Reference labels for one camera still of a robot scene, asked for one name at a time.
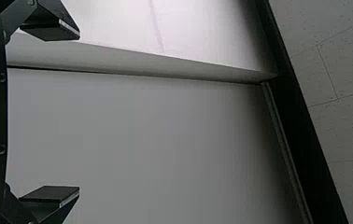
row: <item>bolt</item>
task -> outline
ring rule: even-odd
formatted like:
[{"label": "bolt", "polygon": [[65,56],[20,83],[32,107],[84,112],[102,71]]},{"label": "bolt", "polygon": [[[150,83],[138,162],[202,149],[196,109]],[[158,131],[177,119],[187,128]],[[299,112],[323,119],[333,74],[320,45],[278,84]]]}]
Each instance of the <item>bolt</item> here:
[{"label": "bolt", "polygon": [[0,144],[0,156],[6,153],[6,146],[4,144]]},{"label": "bolt", "polygon": [[0,73],[0,82],[6,81],[6,74],[4,72]]}]

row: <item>black metal frame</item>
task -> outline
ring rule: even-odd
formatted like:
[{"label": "black metal frame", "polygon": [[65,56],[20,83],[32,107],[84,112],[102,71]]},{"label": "black metal frame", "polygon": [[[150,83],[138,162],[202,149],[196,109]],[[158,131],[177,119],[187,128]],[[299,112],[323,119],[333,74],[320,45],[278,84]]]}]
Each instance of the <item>black metal frame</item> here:
[{"label": "black metal frame", "polygon": [[[79,39],[79,29],[60,0],[0,0],[0,224],[61,224],[78,200],[78,187],[42,187],[17,199],[5,182],[7,169],[5,45],[19,27],[45,41]],[[40,203],[32,205],[37,200],[40,200]]]},{"label": "black metal frame", "polygon": [[346,213],[268,0],[257,1],[257,10],[278,69],[278,77],[267,83],[302,187],[309,219],[314,223],[346,224]]}]

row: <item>white ledge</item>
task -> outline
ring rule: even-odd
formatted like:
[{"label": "white ledge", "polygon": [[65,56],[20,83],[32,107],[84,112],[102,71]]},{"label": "white ledge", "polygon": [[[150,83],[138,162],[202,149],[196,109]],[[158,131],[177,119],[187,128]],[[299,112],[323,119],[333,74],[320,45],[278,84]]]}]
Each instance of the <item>white ledge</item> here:
[{"label": "white ledge", "polygon": [[43,42],[15,34],[7,45],[7,65],[106,74],[177,77],[257,83],[275,77],[264,71],[201,63],[80,42]]}]

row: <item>black trim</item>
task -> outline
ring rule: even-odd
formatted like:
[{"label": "black trim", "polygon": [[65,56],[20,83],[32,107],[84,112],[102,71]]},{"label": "black trim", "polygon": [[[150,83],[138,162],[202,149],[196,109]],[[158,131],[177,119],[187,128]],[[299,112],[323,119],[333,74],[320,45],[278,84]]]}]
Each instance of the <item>black trim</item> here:
[{"label": "black trim", "polygon": [[257,1],[278,77],[268,81],[314,223],[347,224],[331,172],[268,0]]}]

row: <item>white wall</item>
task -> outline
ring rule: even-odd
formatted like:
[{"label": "white wall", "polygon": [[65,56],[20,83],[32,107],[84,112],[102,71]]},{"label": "white wall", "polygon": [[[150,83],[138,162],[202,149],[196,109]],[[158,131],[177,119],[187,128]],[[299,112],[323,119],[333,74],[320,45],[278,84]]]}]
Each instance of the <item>white wall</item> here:
[{"label": "white wall", "polygon": [[63,0],[81,42],[274,72],[254,0]]},{"label": "white wall", "polygon": [[301,223],[261,88],[9,71],[7,181],[81,186],[67,223]]}]

